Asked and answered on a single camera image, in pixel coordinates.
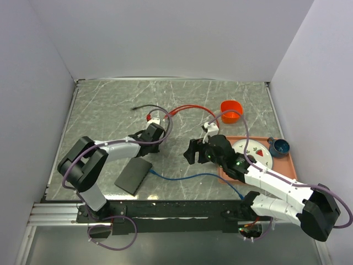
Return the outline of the black network switch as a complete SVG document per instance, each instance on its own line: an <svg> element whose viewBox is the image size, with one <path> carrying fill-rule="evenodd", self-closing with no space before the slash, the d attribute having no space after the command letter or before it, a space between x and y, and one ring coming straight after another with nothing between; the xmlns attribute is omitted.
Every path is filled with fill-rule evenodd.
<svg viewBox="0 0 353 265"><path fill-rule="evenodd" d="M140 157L132 158L114 184L126 193L135 196L151 168L152 164L150 162Z"/></svg>

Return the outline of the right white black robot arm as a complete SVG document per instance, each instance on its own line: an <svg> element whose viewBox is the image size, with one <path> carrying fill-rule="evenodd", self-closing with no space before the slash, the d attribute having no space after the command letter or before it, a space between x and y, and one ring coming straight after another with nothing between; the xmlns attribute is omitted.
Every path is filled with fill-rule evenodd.
<svg viewBox="0 0 353 265"><path fill-rule="evenodd" d="M229 178L271 194L248 193L241 206L245 219L268 216L289 221L311 238L325 242L340 216L333 192L324 185L306 185L269 169L248 153L247 147L245 142L234 149L224 135L215 135L191 139L184 157L191 165L212 162Z"/></svg>

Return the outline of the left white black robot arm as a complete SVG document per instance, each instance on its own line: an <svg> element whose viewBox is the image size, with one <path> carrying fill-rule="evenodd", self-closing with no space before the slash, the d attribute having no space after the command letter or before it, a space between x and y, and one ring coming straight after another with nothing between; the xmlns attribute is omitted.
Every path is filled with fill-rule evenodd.
<svg viewBox="0 0 353 265"><path fill-rule="evenodd" d="M77 194L95 221L105 221L109 215L109 202L97 185L104 165L123 158L157 153L166 135L159 124L150 123L144 130L118 140L94 141L83 136L57 166L63 177L62 186Z"/></svg>

